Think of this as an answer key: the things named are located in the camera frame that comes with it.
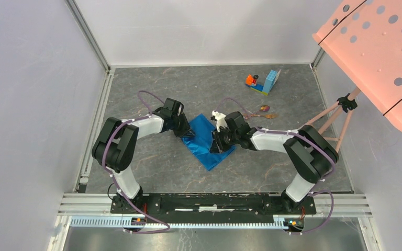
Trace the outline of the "toy brick set colourful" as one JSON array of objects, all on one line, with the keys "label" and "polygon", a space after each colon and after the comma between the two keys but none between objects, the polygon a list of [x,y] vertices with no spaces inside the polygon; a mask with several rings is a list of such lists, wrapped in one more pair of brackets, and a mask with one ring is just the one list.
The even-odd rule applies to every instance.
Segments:
[{"label": "toy brick set colourful", "polygon": [[264,96],[267,96],[271,89],[274,87],[276,81],[278,80],[280,73],[281,70],[271,70],[267,77],[264,79],[264,82],[261,83],[259,82],[258,75],[248,75],[245,80],[245,85],[256,92],[262,93]]}]

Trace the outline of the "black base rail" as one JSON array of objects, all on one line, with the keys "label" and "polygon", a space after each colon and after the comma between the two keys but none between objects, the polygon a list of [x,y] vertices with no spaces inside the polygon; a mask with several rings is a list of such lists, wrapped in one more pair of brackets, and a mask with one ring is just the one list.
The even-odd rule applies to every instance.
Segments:
[{"label": "black base rail", "polygon": [[177,228],[276,228],[300,232],[317,213],[314,199],[291,202],[272,193],[150,193],[127,201],[117,193],[110,212],[126,215],[125,232],[163,233]]}]

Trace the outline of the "iridescent spoon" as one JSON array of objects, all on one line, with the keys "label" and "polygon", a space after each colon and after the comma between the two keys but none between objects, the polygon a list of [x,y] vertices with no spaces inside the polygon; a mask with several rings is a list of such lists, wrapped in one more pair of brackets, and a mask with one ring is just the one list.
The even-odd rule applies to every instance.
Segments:
[{"label": "iridescent spoon", "polygon": [[267,112],[270,110],[270,106],[269,105],[262,105],[258,111],[256,111],[255,113],[253,113],[251,116],[258,116],[260,113],[262,112]]}]

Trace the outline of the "blue cloth napkin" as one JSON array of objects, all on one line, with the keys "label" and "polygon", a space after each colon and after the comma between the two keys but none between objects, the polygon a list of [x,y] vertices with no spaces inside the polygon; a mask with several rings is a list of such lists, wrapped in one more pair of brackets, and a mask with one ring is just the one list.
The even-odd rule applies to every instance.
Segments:
[{"label": "blue cloth napkin", "polygon": [[231,149],[223,153],[210,152],[213,143],[211,133],[216,127],[202,113],[191,120],[189,125],[195,135],[193,137],[183,137],[182,142],[207,171],[211,171],[218,166],[236,149],[235,146],[232,146]]}]

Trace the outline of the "pink perforated music stand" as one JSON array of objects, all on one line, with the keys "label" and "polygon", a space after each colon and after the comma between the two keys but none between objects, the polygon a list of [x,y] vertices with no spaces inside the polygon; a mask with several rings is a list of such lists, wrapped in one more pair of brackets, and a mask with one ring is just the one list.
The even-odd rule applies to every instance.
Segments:
[{"label": "pink perforated music stand", "polygon": [[402,1],[342,1],[313,38],[402,132]]}]

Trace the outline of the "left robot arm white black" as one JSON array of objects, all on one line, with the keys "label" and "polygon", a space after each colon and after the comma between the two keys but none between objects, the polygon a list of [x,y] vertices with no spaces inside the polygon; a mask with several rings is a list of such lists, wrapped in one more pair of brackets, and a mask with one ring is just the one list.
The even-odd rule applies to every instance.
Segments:
[{"label": "left robot arm white black", "polygon": [[166,131],[172,131],[178,138],[195,135],[184,113],[184,105],[171,98],[142,117],[127,120],[108,118],[93,145],[92,157],[108,172],[117,195],[131,213],[139,212],[145,204],[143,190],[130,168],[137,141]]}]

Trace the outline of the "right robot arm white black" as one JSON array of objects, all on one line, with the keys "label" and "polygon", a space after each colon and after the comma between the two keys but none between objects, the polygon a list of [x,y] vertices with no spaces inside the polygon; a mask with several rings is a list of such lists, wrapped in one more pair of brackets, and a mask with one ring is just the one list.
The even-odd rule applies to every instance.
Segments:
[{"label": "right robot arm white black", "polygon": [[336,149],[312,126],[298,130],[277,131],[251,127],[236,111],[225,115],[211,113],[216,128],[212,131],[212,153],[223,153],[235,145],[251,151],[286,153],[297,174],[283,191],[281,205],[285,212],[295,213],[313,187],[334,170],[339,160]]}]

